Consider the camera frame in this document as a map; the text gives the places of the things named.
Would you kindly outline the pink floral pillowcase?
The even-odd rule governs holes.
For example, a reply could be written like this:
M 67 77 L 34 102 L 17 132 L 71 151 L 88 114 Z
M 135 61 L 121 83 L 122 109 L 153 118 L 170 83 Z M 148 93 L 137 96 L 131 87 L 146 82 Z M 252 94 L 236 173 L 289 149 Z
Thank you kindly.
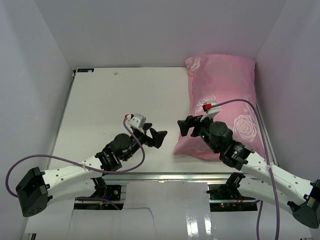
M 203 104 L 222 103 L 214 121 L 224 122 L 233 138 L 265 157 L 256 107 L 255 60 L 226 54 L 198 55 L 186 61 L 191 116 L 204 115 Z

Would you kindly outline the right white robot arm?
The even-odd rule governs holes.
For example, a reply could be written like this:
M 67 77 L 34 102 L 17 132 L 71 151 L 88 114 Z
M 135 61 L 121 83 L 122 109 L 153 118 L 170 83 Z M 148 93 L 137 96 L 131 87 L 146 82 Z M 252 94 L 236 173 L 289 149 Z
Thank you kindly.
M 252 148 L 235 141 L 224 122 L 211 118 L 188 116 L 177 122 L 181 136 L 200 137 L 227 166 L 238 170 L 226 182 L 226 195 L 240 196 L 279 205 L 301 224 L 317 229 L 320 225 L 320 181 L 300 178 L 275 164 L 268 165 Z

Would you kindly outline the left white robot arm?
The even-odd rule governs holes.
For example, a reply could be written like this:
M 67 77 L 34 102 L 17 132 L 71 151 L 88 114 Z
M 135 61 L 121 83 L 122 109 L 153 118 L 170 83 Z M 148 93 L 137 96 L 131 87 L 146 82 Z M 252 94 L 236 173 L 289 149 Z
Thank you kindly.
M 156 131 L 152 124 L 142 128 L 130 124 L 128 133 L 118 134 L 102 151 L 81 162 L 40 170 L 33 167 L 15 188 L 22 215 L 33 217 L 46 207 L 68 199 L 93 199 L 107 202 L 107 187 L 103 176 L 123 172 L 122 162 L 129 160 L 143 146 L 160 148 L 167 136 L 166 130 Z

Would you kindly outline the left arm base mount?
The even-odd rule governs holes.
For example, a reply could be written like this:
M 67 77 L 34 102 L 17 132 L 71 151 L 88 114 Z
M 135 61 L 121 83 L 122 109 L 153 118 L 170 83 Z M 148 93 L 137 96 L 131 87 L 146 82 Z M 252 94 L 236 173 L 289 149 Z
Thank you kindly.
M 93 178 L 94 192 L 86 200 L 74 203 L 75 210 L 120 211 L 123 209 L 121 201 L 122 186 L 106 184 L 102 177 Z

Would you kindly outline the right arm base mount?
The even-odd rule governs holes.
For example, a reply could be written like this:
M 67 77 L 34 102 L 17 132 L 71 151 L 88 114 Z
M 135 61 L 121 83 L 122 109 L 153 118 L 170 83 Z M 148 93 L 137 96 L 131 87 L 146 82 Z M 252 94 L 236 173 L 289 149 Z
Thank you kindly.
M 226 183 L 209 184 L 206 193 L 209 196 L 211 213 L 254 212 L 258 210 L 258 200 L 243 196 L 238 191 L 240 182 L 245 179 L 242 173 L 232 173 Z

